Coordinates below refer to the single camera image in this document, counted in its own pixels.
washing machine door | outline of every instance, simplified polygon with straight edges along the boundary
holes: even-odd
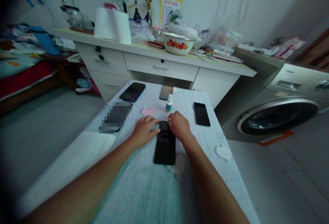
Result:
[[[248,135],[273,134],[308,121],[318,110],[318,104],[309,99],[282,99],[247,111],[237,121],[237,128]]]

hand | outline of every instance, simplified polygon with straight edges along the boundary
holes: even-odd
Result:
[[[151,127],[155,123],[160,123],[160,120],[155,119],[150,115],[147,117],[142,117],[139,121],[137,121],[135,129],[128,140],[131,140],[137,148],[143,147],[160,132],[160,129],[155,129],[150,132]]]
[[[190,123],[179,111],[171,113],[168,117],[167,123],[169,124],[172,133],[174,133],[181,142],[193,137],[190,130]]]

pink heart sticker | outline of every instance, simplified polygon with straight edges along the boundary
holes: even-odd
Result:
[[[154,108],[149,108],[149,109],[144,108],[142,110],[142,114],[145,115],[145,116],[147,116],[147,115],[151,115],[152,116],[152,115],[155,114],[155,109]]]

desk drawer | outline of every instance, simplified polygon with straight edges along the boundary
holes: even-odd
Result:
[[[100,47],[101,51],[98,53],[95,51],[96,46],[94,45],[81,42],[75,42],[75,45],[88,70],[129,76],[124,62],[123,51]]]
[[[124,52],[128,70],[167,76],[193,82],[199,67],[169,60]]]
[[[129,81],[129,77],[89,71],[104,101],[109,102],[113,96]]]

white desk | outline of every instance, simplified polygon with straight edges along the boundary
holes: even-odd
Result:
[[[241,75],[253,77],[257,72],[243,64],[217,60],[205,62],[197,56],[178,56],[166,50],[143,44],[120,44],[114,40],[100,39],[69,29],[53,29],[60,38],[74,41],[77,50],[95,81],[103,99],[108,102],[129,79],[162,84],[207,93],[215,108]],[[95,51],[100,46],[101,52]]]

